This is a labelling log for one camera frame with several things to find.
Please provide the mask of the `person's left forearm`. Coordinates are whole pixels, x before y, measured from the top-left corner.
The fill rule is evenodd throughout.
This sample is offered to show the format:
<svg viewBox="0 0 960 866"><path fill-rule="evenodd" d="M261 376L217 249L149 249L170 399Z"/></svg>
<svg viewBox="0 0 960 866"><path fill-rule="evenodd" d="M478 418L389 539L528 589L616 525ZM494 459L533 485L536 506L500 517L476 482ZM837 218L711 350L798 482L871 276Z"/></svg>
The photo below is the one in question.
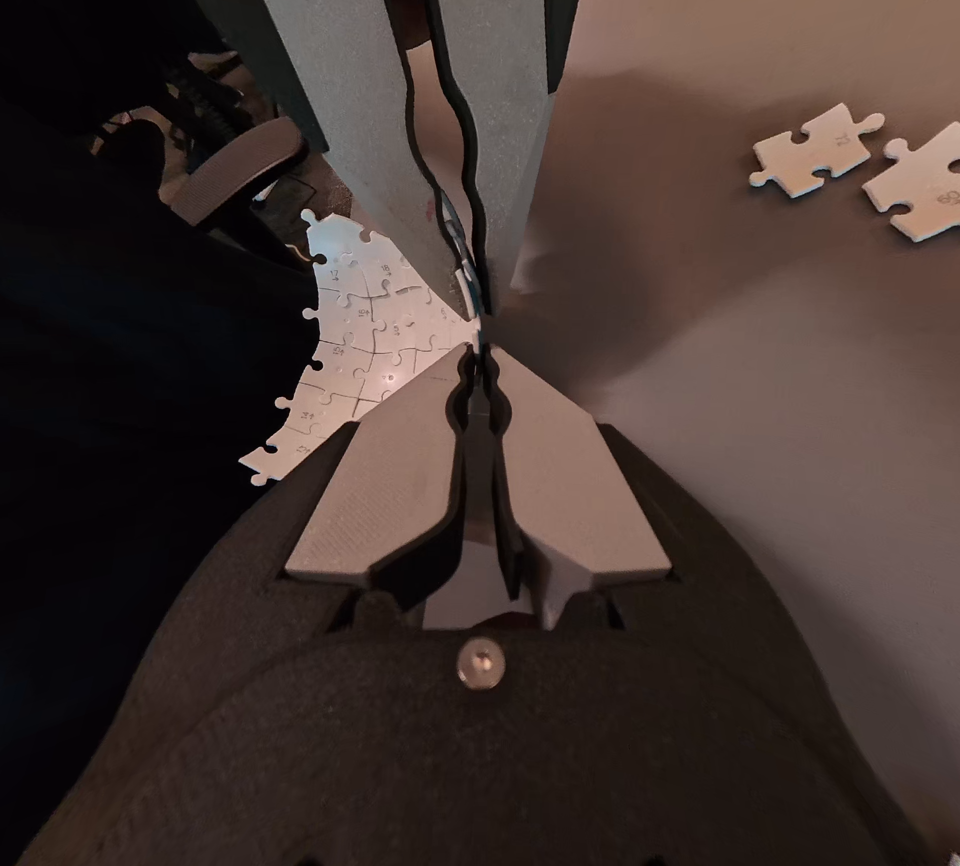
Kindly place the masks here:
<svg viewBox="0 0 960 866"><path fill-rule="evenodd" d="M2 101L68 135L152 104L167 69L219 54L195 0L1 0Z"/></svg>

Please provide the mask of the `person's dark-clothed torso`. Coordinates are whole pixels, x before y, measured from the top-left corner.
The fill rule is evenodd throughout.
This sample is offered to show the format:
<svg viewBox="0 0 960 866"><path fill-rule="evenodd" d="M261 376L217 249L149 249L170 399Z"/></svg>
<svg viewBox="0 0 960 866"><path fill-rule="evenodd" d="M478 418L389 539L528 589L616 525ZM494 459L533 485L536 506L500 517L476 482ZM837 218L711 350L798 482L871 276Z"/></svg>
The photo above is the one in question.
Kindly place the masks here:
<svg viewBox="0 0 960 866"><path fill-rule="evenodd" d="M311 352L313 279L2 103L1 857L81 775Z"/></svg>

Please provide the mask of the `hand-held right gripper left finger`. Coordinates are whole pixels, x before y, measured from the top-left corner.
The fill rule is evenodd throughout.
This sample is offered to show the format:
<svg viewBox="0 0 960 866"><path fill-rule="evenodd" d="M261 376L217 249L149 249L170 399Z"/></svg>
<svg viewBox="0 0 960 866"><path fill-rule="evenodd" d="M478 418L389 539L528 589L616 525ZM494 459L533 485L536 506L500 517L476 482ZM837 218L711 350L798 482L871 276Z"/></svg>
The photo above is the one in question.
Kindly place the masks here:
<svg viewBox="0 0 960 866"><path fill-rule="evenodd" d="M459 344L359 421L284 570L389 593L402 610L462 556L464 432L476 353Z"/></svg>

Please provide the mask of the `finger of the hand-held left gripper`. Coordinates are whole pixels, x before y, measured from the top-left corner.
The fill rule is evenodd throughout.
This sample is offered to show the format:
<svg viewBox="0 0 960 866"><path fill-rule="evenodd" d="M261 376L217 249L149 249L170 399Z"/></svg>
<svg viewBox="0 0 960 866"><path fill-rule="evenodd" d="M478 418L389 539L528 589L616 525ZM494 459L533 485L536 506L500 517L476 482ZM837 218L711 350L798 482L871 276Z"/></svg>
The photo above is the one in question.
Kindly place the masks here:
<svg viewBox="0 0 960 866"><path fill-rule="evenodd" d="M329 144L326 160L433 292L472 317L388 0L264 0Z"/></svg>
<svg viewBox="0 0 960 866"><path fill-rule="evenodd" d="M462 128L462 183L485 311L509 295L553 110L545 0L428 0L441 87Z"/></svg>

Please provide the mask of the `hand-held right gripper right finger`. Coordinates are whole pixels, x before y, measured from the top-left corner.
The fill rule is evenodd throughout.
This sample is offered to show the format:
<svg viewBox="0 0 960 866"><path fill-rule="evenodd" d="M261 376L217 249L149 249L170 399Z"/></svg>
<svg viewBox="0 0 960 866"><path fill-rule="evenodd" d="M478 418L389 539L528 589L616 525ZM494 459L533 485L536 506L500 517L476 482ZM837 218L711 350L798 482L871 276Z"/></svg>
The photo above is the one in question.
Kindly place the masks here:
<svg viewBox="0 0 960 866"><path fill-rule="evenodd" d="M555 628L577 593L671 570L598 424L500 346L486 353L494 506L508 593Z"/></svg>

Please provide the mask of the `partly built puzzle ball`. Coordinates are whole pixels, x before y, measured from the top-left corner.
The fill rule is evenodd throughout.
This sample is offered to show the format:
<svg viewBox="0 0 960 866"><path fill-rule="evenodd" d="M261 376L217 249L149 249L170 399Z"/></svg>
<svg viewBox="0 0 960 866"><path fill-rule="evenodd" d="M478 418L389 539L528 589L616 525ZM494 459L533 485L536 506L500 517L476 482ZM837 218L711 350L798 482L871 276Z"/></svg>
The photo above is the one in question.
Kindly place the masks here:
<svg viewBox="0 0 960 866"><path fill-rule="evenodd" d="M282 480L452 347L479 344L479 320L443 302L389 238L336 214L300 217L318 296L303 314L317 322L318 344L291 396L275 400L282 427L240 459L258 487Z"/></svg>

